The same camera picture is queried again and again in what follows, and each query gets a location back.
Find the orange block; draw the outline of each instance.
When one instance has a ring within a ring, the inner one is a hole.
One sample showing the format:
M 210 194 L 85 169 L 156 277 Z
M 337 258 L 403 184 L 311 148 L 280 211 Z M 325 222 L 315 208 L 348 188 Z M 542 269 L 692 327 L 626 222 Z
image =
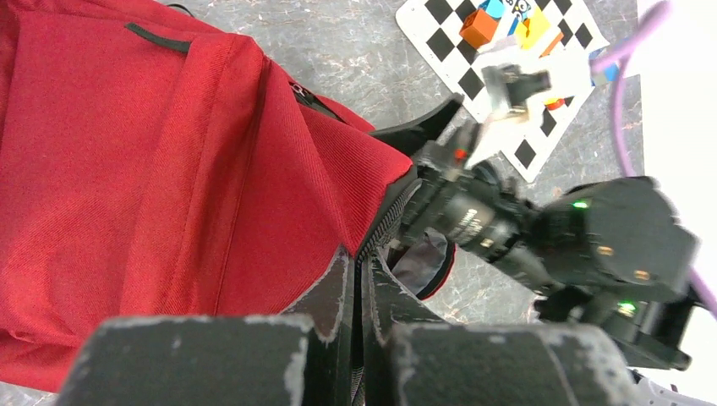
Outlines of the orange block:
M 547 48 L 545 48 L 545 50 L 543 51 L 542 54 L 540 54 L 540 56 L 544 57 L 545 55 L 549 55 L 553 51 L 553 48 L 555 48 L 556 45 L 558 45 L 558 42 L 560 42 L 560 40 L 562 40 L 562 37 L 563 37 L 563 34 L 561 32 L 556 36 L 556 38 L 553 40 L 553 42 L 551 42 L 550 45 Z
M 493 39 L 497 28 L 498 21 L 490 17 L 485 10 L 478 9 L 466 18 L 461 28 L 461 36 L 471 47 L 478 49 Z
M 554 99 L 545 103 L 545 107 L 550 111 L 557 110 L 563 106 L 565 106 L 565 99 Z

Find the colorful block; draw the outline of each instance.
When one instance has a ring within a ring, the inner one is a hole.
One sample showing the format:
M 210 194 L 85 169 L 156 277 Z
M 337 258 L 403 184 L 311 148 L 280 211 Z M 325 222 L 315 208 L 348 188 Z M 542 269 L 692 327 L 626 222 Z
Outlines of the colorful block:
M 545 108 L 550 111 L 557 110 L 563 106 L 565 106 L 565 99 L 550 99 L 545 102 Z
M 600 54 L 601 54 L 604 50 L 605 50 L 605 48 L 600 48 L 600 49 L 596 49 L 596 50 L 592 51 L 592 52 L 590 53 L 590 60 L 595 59 L 595 58 L 597 58 L 598 56 L 600 56 Z
M 606 79 L 610 82 L 617 79 L 618 73 L 620 73 L 620 68 L 618 68 L 617 63 L 613 63 L 604 72 Z
M 506 5 L 501 0 L 486 0 L 479 8 L 485 10 L 494 19 L 501 19 L 506 12 Z
M 608 83 L 610 83 L 610 81 L 607 80 L 607 78 L 605 77 L 604 74 L 596 74 L 595 76 L 592 77 L 592 81 L 593 81 L 593 87 L 607 85 Z
M 511 26 L 513 25 L 513 21 L 515 19 L 511 16 L 506 15 L 502 19 L 498 20 L 498 27 L 495 29 L 495 33 L 493 34 L 493 38 L 506 38 L 508 37 L 508 32 L 511 30 Z
M 503 0 L 508 6 L 511 7 L 511 13 L 515 15 L 519 20 L 525 21 L 530 18 L 533 12 L 533 6 L 528 0 Z
M 497 28 L 498 21 L 490 17 L 485 10 L 478 9 L 466 18 L 461 28 L 461 37 L 471 47 L 478 49 L 493 39 Z
M 516 36 L 517 43 L 520 44 L 521 47 L 525 47 L 525 41 L 528 38 L 528 27 L 523 23 L 518 24 L 513 35 Z
M 550 28 L 550 21 L 545 17 L 539 8 L 533 11 L 533 15 L 529 19 L 523 21 L 523 25 L 527 28 L 525 38 L 521 43 L 523 49 L 530 49 Z

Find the red fabric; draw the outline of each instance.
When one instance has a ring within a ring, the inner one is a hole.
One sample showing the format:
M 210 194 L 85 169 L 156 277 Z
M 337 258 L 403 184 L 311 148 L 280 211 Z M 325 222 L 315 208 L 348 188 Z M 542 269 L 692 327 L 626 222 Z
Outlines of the red fabric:
M 358 249 L 411 162 L 289 79 L 152 0 L 0 2 L 0 381 L 57 391 L 115 315 L 279 312 Z

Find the zipper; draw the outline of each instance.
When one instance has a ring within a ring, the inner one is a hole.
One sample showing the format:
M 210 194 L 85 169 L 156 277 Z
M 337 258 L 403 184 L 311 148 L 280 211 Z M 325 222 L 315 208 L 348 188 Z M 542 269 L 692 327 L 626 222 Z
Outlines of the zipper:
M 404 189 L 401 194 L 391 203 L 391 205 L 384 210 L 383 213 L 379 214 L 380 220 L 375 225 L 374 229 L 370 231 L 369 237 L 365 240 L 364 245 L 358 250 L 356 259 L 354 260 L 353 269 L 353 322 L 352 322 L 352 362 L 356 358 L 362 359 L 364 352 L 364 337 L 363 337 L 363 317 L 362 307 L 363 299 L 361 295 L 361 267 L 366 260 L 379 247 L 391 242 L 394 236 L 396 236 L 398 228 L 401 226 L 401 217 L 403 217 L 403 211 L 411 200 L 413 194 L 419 189 L 421 180 L 416 178 L 411 184 Z M 353 365 L 351 370 L 351 404 L 352 406 L 363 406 L 364 404 L 364 392 L 361 387 L 364 385 L 364 362 L 361 361 L 360 365 Z
M 382 218 L 376 224 L 371 234 L 366 239 L 364 246 L 356 254 L 357 270 L 361 264 L 369 258 L 372 251 L 391 242 L 401 225 L 401 217 L 403 210 L 406 208 L 408 201 L 411 200 L 413 194 L 421 185 L 420 179 L 415 179 L 401 194 L 393 201 L 388 209 L 382 215 Z
M 341 118 L 338 117 L 338 115 L 334 113 L 326 104 L 324 104 L 324 102 L 322 102 L 321 99 L 319 99 L 319 97 L 317 97 L 314 93 L 311 93 L 305 87 L 296 82 L 289 82 L 289 85 L 292 88 L 297 102 L 344 123 L 344 121 L 341 120 Z
M 264 104 L 266 101 L 266 82 L 269 81 L 269 73 L 271 72 L 271 62 L 264 57 L 261 61 L 261 71 L 259 72 L 259 83 L 257 84 L 257 101 L 255 110 L 258 112 L 254 114 L 251 122 L 252 134 L 256 134 L 259 131 L 259 123 L 264 115 Z

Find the zipper pull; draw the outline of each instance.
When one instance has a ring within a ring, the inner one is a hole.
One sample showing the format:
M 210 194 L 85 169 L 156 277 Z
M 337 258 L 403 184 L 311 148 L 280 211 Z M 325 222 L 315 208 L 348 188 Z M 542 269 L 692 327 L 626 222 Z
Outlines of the zipper pull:
M 303 87 L 301 87 L 300 84 L 298 84 L 298 83 L 292 83 L 291 86 L 292 86 L 293 92 L 296 93 L 297 95 L 299 95 L 299 96 L 301 96 L 301 97 L 306 97 L 306 96 L 307 96 L 307 95 L 306 95 L 306 90 L 305 90 Z

